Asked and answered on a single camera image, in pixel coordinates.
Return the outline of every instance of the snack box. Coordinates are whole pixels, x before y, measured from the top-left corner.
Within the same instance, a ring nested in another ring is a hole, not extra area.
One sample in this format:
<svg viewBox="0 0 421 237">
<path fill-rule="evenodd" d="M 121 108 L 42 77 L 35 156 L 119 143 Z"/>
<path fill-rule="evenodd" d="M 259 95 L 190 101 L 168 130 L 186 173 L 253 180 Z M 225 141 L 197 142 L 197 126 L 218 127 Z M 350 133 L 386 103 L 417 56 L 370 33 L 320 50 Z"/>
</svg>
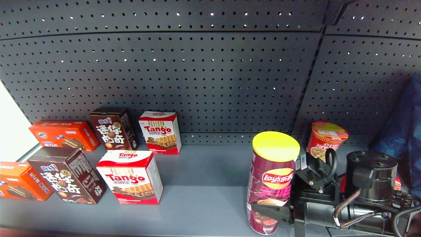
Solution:
<svg viewBox="0 0 421 237">
<path fill-rule="evenodd" d="M 107 189 L 80 148 L 43 147 L 28 162 L 64 202 L 97 204 Z"/>
<path fill-rule="evenodd" d="M 42 146 L 93 151 L 99 144 L 86 121 L 38 121 L 29 130 Z"/>
<path fill-rule="evenodd" d="M 45 201 L 53 193 L 27 162 L 0 162 L 0 197 Z"/>
<path fill-rule="evenodd" d="M 156 154 L 178 154 L 181 137 L 177 113 L 146 111 L 139 118 L 139 125 L 150 151 Z"/>
<path fill-rule="evenodd" d="M 151 151 L 108 151 L 96 168 L 120 204 L 159 204 L 163 186 Z"/>
<path fill-rule="evenodd" d="M 136 150 L 136 138 L 127 109 L 98 108 L 89 114 L 107 150 Z"/>
</svg>

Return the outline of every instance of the yellow lid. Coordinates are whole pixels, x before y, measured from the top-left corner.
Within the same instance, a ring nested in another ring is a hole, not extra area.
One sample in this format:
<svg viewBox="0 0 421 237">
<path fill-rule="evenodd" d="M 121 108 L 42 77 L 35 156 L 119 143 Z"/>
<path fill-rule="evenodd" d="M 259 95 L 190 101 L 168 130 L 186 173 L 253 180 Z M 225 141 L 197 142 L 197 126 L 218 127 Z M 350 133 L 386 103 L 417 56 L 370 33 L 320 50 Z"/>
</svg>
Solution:
<svg viewBox="0 0 421 237">
<path fill-rule="evenodd" d="M 281 132 L 261 132 L 253 138 L 253 150 L 266 160 L 287 162 L 300 153 L 299 143 Z"/>
</svg>

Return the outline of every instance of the white wall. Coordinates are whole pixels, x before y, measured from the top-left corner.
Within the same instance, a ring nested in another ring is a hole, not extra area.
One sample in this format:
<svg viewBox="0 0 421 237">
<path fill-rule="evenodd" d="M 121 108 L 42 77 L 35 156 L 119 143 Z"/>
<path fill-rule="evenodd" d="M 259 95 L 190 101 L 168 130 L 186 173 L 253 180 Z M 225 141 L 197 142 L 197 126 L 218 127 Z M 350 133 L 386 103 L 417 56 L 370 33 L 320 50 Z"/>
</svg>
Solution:
<svg viewBox="0 0 421 237">
<path fill-rule="evenodd" d="M 0 84 L 0 161 L 17 161 L 38 141 L 28 129 L 31 124 Z"/>
</svg>

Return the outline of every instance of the orange snack box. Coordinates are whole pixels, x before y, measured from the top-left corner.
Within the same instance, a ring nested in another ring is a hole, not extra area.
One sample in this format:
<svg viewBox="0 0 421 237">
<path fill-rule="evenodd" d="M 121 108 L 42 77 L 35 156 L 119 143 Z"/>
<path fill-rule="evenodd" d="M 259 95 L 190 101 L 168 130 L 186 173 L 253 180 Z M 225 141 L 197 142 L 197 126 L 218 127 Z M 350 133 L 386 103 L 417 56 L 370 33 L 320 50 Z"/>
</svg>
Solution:
<svg viewBox="0 0 421 237">
<path fill-rule="evenodd" d="M 0 197 L 45 201 L 51 188 L 27 162 L 0 162 Z"/>
<path fill-rule="evenodd" d="M 86 121 L 38 121 L 29 130 L 42 146 L 93 151 L 99 144 Z"/>
</svg>

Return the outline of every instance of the lay's logo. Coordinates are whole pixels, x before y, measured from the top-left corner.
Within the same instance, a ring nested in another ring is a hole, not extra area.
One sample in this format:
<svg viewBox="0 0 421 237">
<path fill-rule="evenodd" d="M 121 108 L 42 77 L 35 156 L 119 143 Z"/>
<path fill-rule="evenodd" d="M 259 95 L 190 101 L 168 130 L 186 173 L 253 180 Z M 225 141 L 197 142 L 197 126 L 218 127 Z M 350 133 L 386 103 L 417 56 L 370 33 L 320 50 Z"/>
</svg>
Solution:
<svg viewBox="0 0 421 237">
<path fill-rule="evenodd" d="M 282 168 L 268 170 L 262 175 L 262 181 L 272 189 L 282 189 L 291 183 L 293 169 Z"/>
</svg>

